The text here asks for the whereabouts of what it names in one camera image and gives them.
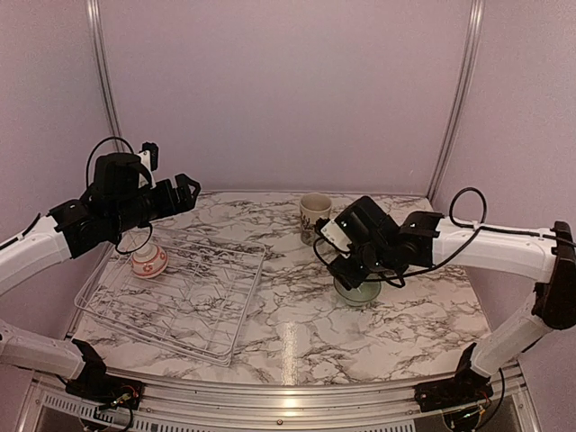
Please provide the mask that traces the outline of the small pale green cup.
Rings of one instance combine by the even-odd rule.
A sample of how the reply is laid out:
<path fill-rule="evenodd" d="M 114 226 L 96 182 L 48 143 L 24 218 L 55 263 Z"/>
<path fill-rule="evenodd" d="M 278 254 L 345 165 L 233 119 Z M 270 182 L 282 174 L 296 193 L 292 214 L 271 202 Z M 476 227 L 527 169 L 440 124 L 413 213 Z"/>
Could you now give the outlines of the small pale green cup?
<path fill-rule="evenodd" d="M 333 284 L 339 298 L 350 307 L 368 305 L 379 296 L 382 289 L 380 282 L 363 282 L 351 290 L 347 290 L 338 279 L 334 279 Z"/>

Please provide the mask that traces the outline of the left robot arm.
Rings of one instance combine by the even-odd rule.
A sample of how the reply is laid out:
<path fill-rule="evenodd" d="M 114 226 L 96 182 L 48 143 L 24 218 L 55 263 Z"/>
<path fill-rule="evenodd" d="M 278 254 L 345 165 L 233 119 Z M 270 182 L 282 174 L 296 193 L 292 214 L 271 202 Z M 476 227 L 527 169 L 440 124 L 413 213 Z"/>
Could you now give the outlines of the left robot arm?
<path fill-rule="evenodd" d="M 1 246 L 1 292 L 40 272 L 81 257 L 104 242 L 115 246 L 124 232 L 194 208 L 200 184 L 188 175 L 156 181 L 157 156 L 111 153 L 95 161 L 94 179 L 78 199 L 39 215 Z M 90 364 L 91 347 L 1 324 L 1 361 L 6 365 L 75 380 L 96 401 L 113 394 L 113 379 Z"/>

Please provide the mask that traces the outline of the white red small bowl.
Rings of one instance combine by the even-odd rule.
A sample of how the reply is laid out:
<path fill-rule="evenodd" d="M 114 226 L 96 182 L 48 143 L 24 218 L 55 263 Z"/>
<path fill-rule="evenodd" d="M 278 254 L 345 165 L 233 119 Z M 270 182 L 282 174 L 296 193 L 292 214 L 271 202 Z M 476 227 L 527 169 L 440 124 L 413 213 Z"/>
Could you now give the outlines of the white red small bowl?
<path fill-rule="evenodd" d="M 160 275 L 167 267 L 167 252 L 160 246 L 148 243 L 133 252 L 130 257 L 131 271 L 138 278 L 150 279 Z"/>

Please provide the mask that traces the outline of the patterned beige tall cup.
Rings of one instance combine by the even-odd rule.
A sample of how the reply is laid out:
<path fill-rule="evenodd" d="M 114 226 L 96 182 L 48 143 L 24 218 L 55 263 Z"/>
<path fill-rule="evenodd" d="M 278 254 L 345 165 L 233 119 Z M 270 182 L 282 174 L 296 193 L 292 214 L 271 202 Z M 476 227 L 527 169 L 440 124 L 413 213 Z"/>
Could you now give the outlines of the patterned beige tall cup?
<path fill-rule="evenodd" d="M 323 193 L 306 193 L 299 202 L 301 242 L 311 246 L 317 237 L 315 226 L 320 219 L 328 219 L 332 201 Z"/>

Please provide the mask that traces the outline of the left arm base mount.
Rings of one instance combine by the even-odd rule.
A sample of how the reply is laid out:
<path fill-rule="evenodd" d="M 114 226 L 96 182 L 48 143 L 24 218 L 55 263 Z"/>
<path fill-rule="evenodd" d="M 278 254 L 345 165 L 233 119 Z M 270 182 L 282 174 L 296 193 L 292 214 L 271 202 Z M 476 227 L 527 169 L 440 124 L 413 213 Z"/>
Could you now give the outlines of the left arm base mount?
<path fill-rule="evenodd" d="M 118 407 L 137 410 L 143 383 L 108 374 L 104 360 L 90 344 L 78 339 L 72 339 L 71 342 L 79 349 L 85 364 L 77 378 L 66 379 L 67 393 L 98 402 L 100 410 Z"/>

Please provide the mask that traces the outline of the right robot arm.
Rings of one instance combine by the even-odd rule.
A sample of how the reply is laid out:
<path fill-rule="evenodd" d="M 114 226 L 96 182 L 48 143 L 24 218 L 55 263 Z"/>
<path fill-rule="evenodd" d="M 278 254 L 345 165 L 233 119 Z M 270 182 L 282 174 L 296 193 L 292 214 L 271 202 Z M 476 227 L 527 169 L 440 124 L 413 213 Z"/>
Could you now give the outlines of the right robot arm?
<path fill-rule="evenodd" d="M 524 276 L 534 282 L 526 303 L 461 356 L 445 394 L 464 403 L 510 358 L 556 330 L 575 325 L 575 243 L 569 224 L 513 229 L 452 214 L 414 211 L 398 224 L 369 196 L 315 231 L 337 256 L 326 267 L 347 291 L 366 282 L 401 288 L 407 278 L 447 265 Z"/>

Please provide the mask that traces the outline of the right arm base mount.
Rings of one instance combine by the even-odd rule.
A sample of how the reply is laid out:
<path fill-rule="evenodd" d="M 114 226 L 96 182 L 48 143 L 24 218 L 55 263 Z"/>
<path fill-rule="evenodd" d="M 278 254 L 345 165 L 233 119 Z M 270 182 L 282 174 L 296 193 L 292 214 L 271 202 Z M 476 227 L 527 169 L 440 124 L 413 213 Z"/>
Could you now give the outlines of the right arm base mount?
<path fill-rule="evenodd" d="M 421 412 L 449 409 L 492 397 L 491 379 L 472 369 L 474 348 L 472 345 L 463 351 L 452 377 L 414 387 L 414 400 Z"/>

